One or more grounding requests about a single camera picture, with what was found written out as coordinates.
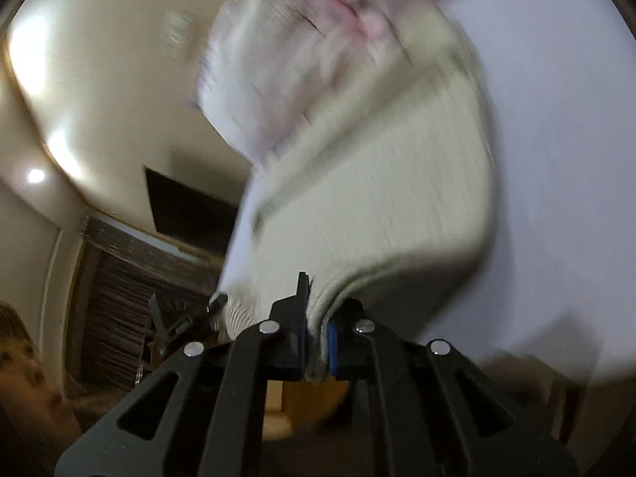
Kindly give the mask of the cream cable knit sweater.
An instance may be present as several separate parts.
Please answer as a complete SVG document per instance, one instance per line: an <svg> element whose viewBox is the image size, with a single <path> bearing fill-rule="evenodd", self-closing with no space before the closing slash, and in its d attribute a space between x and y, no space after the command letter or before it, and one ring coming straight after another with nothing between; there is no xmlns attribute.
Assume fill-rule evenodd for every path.
<svg viewBox="0 0 636 477"><path fill-rule="evenodd" d="M309 277L306 374L324 375L345 299L462 270L492 235L496 176L480 59L436 6L402 15L385 55L335 93L249 182L219 287L233 340Z"/></svg>

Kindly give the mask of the dark window with blinds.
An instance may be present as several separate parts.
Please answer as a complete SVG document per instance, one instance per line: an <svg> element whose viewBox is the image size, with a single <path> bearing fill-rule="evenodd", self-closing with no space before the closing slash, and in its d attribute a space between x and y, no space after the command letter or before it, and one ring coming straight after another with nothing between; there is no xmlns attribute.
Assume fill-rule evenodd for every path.
<svg viewBox="0 0 636 477"><path fill-rule="evenodd" d="M82 226L65 366L91 390L129 390L210 333L205 313L238 209L150 168L143 178L157 235L97 213Z"/></svg>

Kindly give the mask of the white bed sheet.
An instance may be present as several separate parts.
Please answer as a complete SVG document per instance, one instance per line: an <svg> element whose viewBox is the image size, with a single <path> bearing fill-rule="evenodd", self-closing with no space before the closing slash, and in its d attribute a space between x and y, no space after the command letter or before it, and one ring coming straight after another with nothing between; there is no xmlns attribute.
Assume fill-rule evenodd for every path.
<svg viewBox="0 0 636 477"><path fill-rule="evenodd" d="M635 39L611 0L446 0L480 59L492 235L462 270L362 302L479 362L537 357L571 380L635 370Z"/></svg>

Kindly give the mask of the pink patterned pillow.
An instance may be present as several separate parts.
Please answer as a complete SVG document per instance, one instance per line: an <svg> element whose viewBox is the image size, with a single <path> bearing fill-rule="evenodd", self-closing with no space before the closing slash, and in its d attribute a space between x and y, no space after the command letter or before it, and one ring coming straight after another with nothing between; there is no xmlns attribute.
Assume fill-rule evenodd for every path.
<svg viewBox="0 0 636 477"><path fill-rule="evenodd" d="M204 48L198 109L231 149L260 165L415 1L225 0Z"/></svg>

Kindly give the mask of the white wall switch plate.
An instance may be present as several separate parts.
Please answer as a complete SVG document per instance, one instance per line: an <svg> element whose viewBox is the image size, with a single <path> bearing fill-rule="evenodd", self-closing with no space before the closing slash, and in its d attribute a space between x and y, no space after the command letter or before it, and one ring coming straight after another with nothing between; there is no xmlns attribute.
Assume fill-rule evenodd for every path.
<svg viewBox="0 0 636 477"><path fill-rule="evenodd" d="M167 11L162 27L162 41L174 52L183 54L192 40L194 21L189 15L176 11Z"/></svg>

